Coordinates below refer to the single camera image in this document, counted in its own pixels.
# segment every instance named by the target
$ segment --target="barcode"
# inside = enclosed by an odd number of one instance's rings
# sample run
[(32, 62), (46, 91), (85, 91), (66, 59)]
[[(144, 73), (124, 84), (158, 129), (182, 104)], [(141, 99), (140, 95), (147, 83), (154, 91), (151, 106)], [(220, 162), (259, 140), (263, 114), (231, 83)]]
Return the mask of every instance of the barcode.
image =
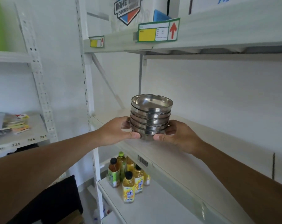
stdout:
[(145, 159), (143, 159), (141, 156), (139, 156), (139, 155), (138, 155), (138, 160), (147, 167), (148, 162)]

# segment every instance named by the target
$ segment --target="bottle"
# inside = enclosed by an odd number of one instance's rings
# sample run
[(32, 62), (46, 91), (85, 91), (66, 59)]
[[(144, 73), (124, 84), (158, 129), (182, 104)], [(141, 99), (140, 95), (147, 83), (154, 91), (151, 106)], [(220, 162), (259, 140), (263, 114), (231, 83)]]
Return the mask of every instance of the bottle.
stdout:
[(120, 171), (119, 178), (121, 182), (124, 179), (125, 161), (126, 161), (126, 158), (124, 157), (123, 152), (119, 152), (118, 157), (117, 157), (117, 163), (119, 166), (119, 171)]
[(127, 156), (126, 157), (126, 171), (134, 172), (134, 162)]
[(143, 173), (144, 173), (144, 185), (149, 186), (150, 185), (150, 175), (145, 173), (145, 171)]
[(135, 178), (135, 194), (138, 194), (143, 191), (144, 173), (137, 164), (133, 172), (133, 177)]
[(132, 203), (135, 199), (135, 179), (131, 171), (125, 172), (123, 179), (123, 202)]
[(119, 186), (119, 166), (116, 158), (112, 158), (110, 160), (108, 174), (112, 187), (116, 188), (117, 186)]

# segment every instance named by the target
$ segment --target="blue and red shield logo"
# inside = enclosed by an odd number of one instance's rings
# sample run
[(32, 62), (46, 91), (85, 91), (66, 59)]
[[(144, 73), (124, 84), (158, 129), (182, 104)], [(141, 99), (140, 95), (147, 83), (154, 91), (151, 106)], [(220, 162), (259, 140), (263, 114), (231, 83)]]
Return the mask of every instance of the blue and red shield logo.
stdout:
[(114, 14), (128, 26), (140, 12), (141, 1), (142, 0), (117, 0), (114, 3)]

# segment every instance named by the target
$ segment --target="person's left arm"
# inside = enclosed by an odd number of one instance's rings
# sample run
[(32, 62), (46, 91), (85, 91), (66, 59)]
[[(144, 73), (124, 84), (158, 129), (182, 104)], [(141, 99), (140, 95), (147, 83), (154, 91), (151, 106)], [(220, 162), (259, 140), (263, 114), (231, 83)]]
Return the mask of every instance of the person's left arm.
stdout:
[(0, 158), (0, 223), (6, 223), (91, 150), (140, 138), (129, 117), (115, 118), (96, 131)]

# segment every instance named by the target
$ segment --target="person's left hand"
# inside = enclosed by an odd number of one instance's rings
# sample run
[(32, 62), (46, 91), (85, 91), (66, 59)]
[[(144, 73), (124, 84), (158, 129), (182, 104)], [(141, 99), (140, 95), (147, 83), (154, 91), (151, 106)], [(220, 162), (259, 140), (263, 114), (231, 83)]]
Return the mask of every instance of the person's left hand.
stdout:
[(138, 132), (125, 132), (121, 129), (130, 129), (130, 117), (118, 117), (110, 120), (96, 130), (101, 141), (101, 146), (113, 145), (125, 139), (139, 139)]

